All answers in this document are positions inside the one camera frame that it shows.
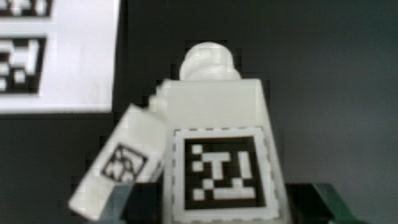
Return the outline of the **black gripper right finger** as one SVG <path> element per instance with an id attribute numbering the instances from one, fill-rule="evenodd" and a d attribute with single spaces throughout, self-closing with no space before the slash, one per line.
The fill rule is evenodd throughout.
<path id="1" fill-rule="evenodd" d="M 289 183 L 286 192 L 293 224 L 367 224 L 355 217 L 330 184 Z"/>

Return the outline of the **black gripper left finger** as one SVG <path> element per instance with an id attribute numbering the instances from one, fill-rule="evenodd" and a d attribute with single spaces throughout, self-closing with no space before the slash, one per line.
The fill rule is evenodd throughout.
<path id="1" fill-rule="evenodd" d="M 120 185 L 115 188 L 113 204 L 120 206 L 117 224 L 161 224 L 161 190 L 158 183 Z"/>

